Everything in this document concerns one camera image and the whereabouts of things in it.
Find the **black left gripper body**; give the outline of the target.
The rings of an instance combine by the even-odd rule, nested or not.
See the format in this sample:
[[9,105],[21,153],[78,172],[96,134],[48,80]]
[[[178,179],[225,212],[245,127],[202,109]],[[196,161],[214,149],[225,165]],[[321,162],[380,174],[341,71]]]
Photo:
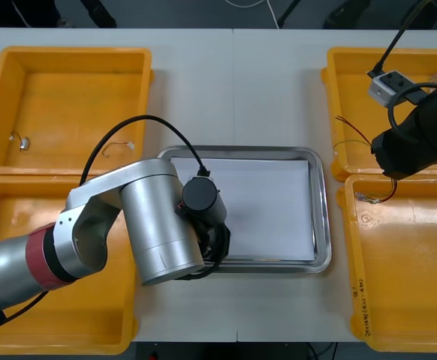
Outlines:
[[228,255],[231,232],[225,224],[213,227],[196,222],[194,230],[198,236],[200,253],[205,261],[220,263]]

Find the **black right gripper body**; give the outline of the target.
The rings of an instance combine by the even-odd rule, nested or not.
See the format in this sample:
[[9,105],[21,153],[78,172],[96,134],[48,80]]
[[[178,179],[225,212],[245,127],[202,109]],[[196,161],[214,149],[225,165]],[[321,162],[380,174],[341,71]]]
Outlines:
[[382,170],[392,179],[404,179],[435,163],[435,151],[429,146],[413,118],[399,125],[402,134],[417,142],[403,139],[392,129],[386,130],[372,140],[371,153]]

